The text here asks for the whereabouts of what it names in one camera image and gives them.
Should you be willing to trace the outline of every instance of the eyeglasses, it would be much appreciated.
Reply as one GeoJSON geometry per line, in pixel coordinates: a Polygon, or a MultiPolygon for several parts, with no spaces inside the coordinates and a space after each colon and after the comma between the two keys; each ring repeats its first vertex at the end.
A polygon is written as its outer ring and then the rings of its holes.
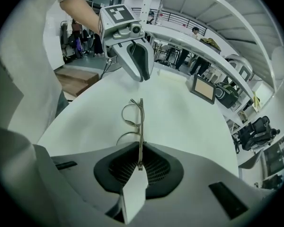
{"type": "Polygon", "coordinates": [[[138,166],[138,170],[139,170],[139,171],[142,171],[142,170],[143,170],[143,164],[142,164],[142,150],[143,150],[143,143],[144,143],[144,138],[143,138],[143,123],[144,123],[144,118],[145,118],[144,107],[143,107],[143,99],[141,98],[139,103],[135,102],[133,99],[131,99],[131,102],[132,102],[132,104],[128,104],[128,105],[126,105],[126,106],[122,109],[121,116],[122,116],[122,119],[125,121],[125,123],[127,123],[128,125],[131,125],[131,126],[135,127],[136,130],[135,130],[135,131],[130,131],[130,132],[127,132],[127,133],[121,135],[121,136],[119,137],[119,139],[117,140],[116,145],[118,145],[119,140],[120,140],[122,137],[126,136],[126,135],[133,135],[133,134],[139,135],[139,136],[140,136],[140,140],[139,140],[139,158],[138,158],[138,164],[137,164],[137,166],[138,166]],[[123,116],[124,109],[126,109],[127,107],[132,106],[132,105],[135,105],[135,106],[137,106],[137,107],[140,109],[140,123],[134,123],[134,122],[132,122],[132,121],[130,121],[130,120],[125,119],[124,116],[123,116]]]}

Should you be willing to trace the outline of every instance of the screen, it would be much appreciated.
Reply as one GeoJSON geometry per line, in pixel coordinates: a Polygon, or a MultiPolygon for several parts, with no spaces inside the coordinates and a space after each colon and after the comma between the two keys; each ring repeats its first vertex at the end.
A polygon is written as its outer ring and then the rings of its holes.
{"type": "Polygon", "coordinates": [[[241,76],[243,77],[243,79],[245,80],[248,76],[248,74],[246,73],[246,71],[243,71],[241,76]]]}
{"type": "Polygon", "coordinates": [[[196,80],[197,82],[195,85],[195,91],[212,100],[214,88],[200,79],[196,79],[196,80]]]}

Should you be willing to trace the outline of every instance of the white table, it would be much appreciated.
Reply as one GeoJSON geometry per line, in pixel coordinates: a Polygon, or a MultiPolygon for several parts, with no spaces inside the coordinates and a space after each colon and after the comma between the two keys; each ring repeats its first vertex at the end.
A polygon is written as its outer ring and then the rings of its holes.
{"type": "MultiPolygon", "coordinates": [[[[70,103],[38,144],[51,156],[114,146],[123,133],[133,130],[122,120],[121,110],[131,98],[137,102],[143,98],[145,141],[206,157],[238,176],[231,133],[217,104],[190,93],[183,81],[159,76],[158,71],[154,68],[151,78],[142,83],[123,69],[111,73],[70,103]]],[[[133,114],[138,116],[138,109],[133,114]]],[[[127,137],[122,142],[133,140],[127,137]]]]}
{"type": "MultiPolygon", "coordinates": [[[[173,72],[175,74],[178,74],[180,76],[183,76],[187,80],[189,80],[190,76],[188,76],[187,74],[184,74],[181,71],[172,69],[172,68],[167,67],[167,66],[163,66],[163,65],[158,64],[158,63],[156,63],[155,66],[159,69],[164,69],[164,70],[173,72]]],[[[223,104],[220,103],[220,101],[218,99],[215,100],[215,104],[218,105],[221,113],[223,114],[223,116],[225,118],[225,121],[231,120],[231,121],[235,122],[238,126],[243,127],[243,123],[242,123],[237,111],[233,112],[230,108],[226,108],[223,104]]]]}

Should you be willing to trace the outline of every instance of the bag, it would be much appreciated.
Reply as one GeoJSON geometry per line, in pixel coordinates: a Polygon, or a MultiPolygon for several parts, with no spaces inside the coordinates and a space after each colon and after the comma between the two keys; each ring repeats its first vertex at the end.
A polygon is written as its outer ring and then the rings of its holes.
{"type": "Polygon", "coordinates": [[[162,64],[162,65],[164,65],[164,66],[171,67],[170,62],[165,61],[165,60],[160,60],[160,59],[158,59],[158,60],[156,60],[155,62],[157,62],[157,63],[159,63],[159,64],[162,64]]]}
{"type": "Polygon", "coordinates": [[[71,34],[71,36],[68,38],[68,44],[71,48],[76,48],[76,39],[74,34],[71,34]]]}
{"type": "Polygon", "coordinates": [[[68,44],[68,39],[67,39],[67,24],[63,24],[61,26],[60,30],[60,44],[61,48],[65,49],[67,44],[68,44]]]}

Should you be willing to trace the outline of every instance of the black chair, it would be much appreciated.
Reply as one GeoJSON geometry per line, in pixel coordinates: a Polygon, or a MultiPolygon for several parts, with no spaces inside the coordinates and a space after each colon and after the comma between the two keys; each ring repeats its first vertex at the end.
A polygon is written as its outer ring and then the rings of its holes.
{"type": "Polygon", "coordinates": [[[249,123],[243,129],[238,131],[238,138],[236,140],[232,137],[237,154],[240,152],[239,144],[242,145],[243,150],[250,150],[253,146],[263,146],[269,144],[280,130],[272,129],[269,125],[270,120],[267,116],[258,118],[254,123],[249,123]]]}

